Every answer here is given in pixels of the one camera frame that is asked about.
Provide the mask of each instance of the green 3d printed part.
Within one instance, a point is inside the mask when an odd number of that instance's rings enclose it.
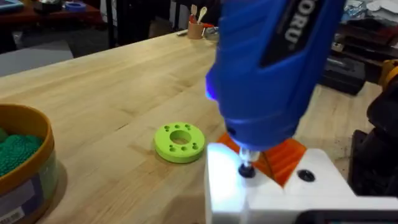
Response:
[[[205,136],[192,124],[176,122],[159,128],[154,142],[156,152],[166,161],[189,163],[202,155]]]

